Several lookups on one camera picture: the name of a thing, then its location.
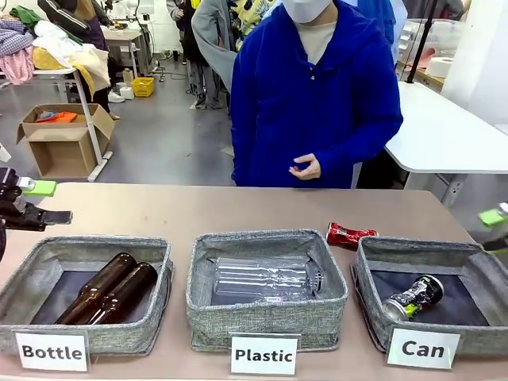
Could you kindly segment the person's left hand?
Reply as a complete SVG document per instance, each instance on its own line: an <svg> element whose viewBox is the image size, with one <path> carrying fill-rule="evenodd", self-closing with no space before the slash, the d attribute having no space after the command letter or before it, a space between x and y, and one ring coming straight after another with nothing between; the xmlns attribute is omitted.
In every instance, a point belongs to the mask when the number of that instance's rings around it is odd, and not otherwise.
<svg viewBox="0 0 508 381"><path fill-rule="evenodd" d="M318 179L321 177L321 165L313 153L299 156L294 159L295 165L289 168L289 172L300 180ZM298 164L306 164L306 167L301 169Z"/></svg>

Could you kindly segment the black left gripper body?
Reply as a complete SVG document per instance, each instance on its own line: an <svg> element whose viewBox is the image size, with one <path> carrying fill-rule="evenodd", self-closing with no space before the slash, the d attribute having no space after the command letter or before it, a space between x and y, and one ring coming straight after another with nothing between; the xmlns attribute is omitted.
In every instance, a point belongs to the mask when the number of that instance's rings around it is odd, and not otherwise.
<svg viewBox="0 0 508 381"><path fill-rule="evenodd" d="M1 222L7 229L42 232L44 211L25 201L18 180L14 169L1 168Z"/></svg>

